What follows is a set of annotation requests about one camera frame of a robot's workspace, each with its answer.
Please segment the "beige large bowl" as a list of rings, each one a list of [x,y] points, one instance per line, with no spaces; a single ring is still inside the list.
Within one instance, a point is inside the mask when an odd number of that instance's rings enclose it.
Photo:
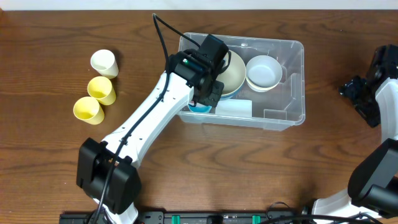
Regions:
[[[226,54],[224,59],[226,63],[229,60],[229,54]],[[246,66],[242,58],[235,52],[231,51],[231,60],[228,68],[218,75],[217,81],[227,85],[232,90],[237,89],[246,79]]]

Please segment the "dark blue large bowl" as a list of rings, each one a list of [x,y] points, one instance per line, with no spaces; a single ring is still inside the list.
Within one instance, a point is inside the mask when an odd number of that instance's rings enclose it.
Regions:
[[[222,95],[220,100],[223,101],[223,100],[231,99],[234,95],[236,95],[236,92]]]

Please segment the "light blue plastic cup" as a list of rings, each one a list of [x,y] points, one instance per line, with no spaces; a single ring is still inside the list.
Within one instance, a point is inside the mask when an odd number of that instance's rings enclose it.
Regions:
[[[188,109],[191,112],[194,112],[194,113],[209,113],[210,110],[212,109],[212,107],[211,106],[201,105],[201,104],[198,104],[198,103],[197,104],[189,103],[188,104]]]

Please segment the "grey small bowl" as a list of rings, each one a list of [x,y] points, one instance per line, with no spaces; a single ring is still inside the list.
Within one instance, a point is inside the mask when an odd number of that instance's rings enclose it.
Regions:
[[[246,65],[246,78],[259,88],[273,88],[281,81],[282,75],[280,63],[267,55],[253,57]]]

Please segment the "cream plastic cup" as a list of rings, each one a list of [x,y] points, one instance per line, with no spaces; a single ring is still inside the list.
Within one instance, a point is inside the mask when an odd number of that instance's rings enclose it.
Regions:
[[[113,79],[119,74],[115,55],[110,50],[96,51],[90,58],[91,66],[102,76]]]

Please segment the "yellow plastic cup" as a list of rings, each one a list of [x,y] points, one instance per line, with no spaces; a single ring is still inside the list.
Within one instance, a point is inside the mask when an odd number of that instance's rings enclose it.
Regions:
[[[116,101],[116,92],[110,79],[94,77],[87,86],[88,94],[98,100],[102,105],[112,105]]]
[[[79,120],[97,125],[104,120],[104,111],[100,103],[91,96],[80,98],[73,107],[73,114]]]

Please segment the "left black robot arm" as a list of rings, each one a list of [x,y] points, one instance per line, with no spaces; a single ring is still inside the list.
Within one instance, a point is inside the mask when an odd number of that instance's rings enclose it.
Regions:
[[[134,223],[141,190],[137,172],[151,144],[190,102],[215,107],[224,88],[217,80],[231,63],[228,46],[209,34],[198,49],[168,57],[155,88],[118,129],[80,147],[76,184],[98,203],[87,223]]]

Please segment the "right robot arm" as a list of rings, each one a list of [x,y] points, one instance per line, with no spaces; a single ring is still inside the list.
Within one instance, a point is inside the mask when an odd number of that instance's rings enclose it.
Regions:
[[[375,50],[366,78],[354,77],[340,95],[374,128],[381,126],[381,145],[358,165],[346,189],[317,199],[311,214],[315,223],[339,223],[397,216],[397,46]]]

